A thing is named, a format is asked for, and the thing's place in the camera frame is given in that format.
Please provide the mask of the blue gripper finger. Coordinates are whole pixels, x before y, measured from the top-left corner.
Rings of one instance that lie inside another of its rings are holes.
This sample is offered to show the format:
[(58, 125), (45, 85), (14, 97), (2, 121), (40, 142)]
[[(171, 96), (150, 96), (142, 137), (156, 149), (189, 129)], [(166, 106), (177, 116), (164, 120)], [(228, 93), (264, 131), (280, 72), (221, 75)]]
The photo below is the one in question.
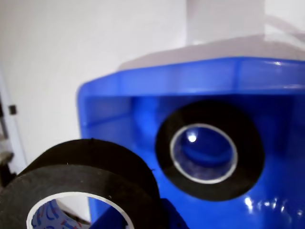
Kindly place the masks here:
[[(114, 207), (95, 200), (95, 207), (91, 213), (92, 229), (129, 229), (126, 220)], [(166, 198), (161, 199), (163, 215), (167, 229), (187, 229), (188, 226), (180, 216), (174, 205)]]

